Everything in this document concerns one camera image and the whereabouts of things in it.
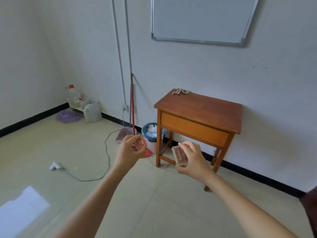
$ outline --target right hand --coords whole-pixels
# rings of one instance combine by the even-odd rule
[[[178,145],[187,155],[188,165],[187,167],[177,165],[177,172],[204,183],[208,174],[213,173],[213,171],[203,157],[199,144],[185,141],[183,143],[178,143]]]

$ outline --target hand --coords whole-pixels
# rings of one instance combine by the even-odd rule
[[[213,171],[203,157],[199,144],[185,141],[183,143],[178,143],[178,145],[184,150],[185,154],[187,155],[188,165],[187,167],[177,165],[177,172],[192,177],[193,179],[198,180],[201,183],[204,183],[208,174],[213,174]]]
[[[117,149],[116,160],[113,167],[122,171],[125,174],[136,164],[136,162],[145,154],[146,147],[139,151],[133,151],[132,145],[140,138],[140,135],[127,135],[122,140],[119,148]]]

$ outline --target whiteboard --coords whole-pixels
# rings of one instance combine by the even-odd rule
[[[258,0],[152,0],[152,39],[242,47]]]

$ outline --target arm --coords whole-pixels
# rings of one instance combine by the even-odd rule
[[[198,144],[186,141],[179,145],[188,157],[188,166],[177,166],[177,171],[210,187],[229,208],[248,237],[296,238],[279,221],[216,175],[206,163]]]
[[[55,238],[95,237],[117,186],[145,153],[145,147],[137,152],[132,149],[132,144],[139,137],[140,135],[124,138],[118,148],[113,168],[70,216]]]

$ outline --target purple dustpan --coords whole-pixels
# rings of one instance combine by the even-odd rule
[[[125,136],[127,135],[133,135],[133,128],[130,128],[130,127],[124,127],[120,130],[117,138],[116,138],[116,141],[118,143],[121,143],[122,140],[124,139]]]

